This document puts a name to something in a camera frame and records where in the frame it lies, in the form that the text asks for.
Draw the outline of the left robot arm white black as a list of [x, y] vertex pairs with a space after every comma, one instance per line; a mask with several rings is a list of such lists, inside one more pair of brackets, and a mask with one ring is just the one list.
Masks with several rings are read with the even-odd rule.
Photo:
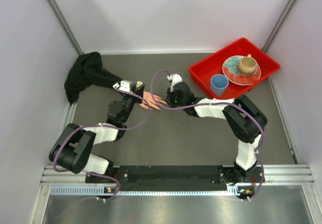
[[103, 182], [113, 179], [113, 163], [91, 154], [96, 144], [121, 139], [129, 128], [125, 125], [136, 103], [143, 101], [145, 85], [126, 89], [116, 84], [114, 88], [123, 94], [121, 101], [112, 101], [108, 107], [108, 117], [104, 123], [93, 126], [68, 124], [49, 153], [49, 160], [57, 172], [70, 171], [94, 173]]

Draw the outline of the beige nail polish bottle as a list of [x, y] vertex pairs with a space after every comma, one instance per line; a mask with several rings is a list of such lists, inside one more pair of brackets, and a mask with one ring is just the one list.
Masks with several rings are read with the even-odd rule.
[[136, 89], [140, 89], [140, 88], [142, 88], [144, 86], [144, 83], [143, 82], [141, 82], [141, 81], [137, 81], [136, 82], [136, 86], [135, 86], [135, 88]]

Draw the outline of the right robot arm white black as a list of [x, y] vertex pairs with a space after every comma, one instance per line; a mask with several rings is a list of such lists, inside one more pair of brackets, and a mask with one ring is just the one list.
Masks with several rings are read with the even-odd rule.
[[183, 109], [189, 116], [226, 120], [238, 139], [234, 167], [224, 171], [222, 180], [228, 184], [245, 182], [253, 176], [258, 147], [268, 120], [245, 95], [235, 99], [198, 98], [185, 82], [170, 80], [166, 102], [172, 109]]

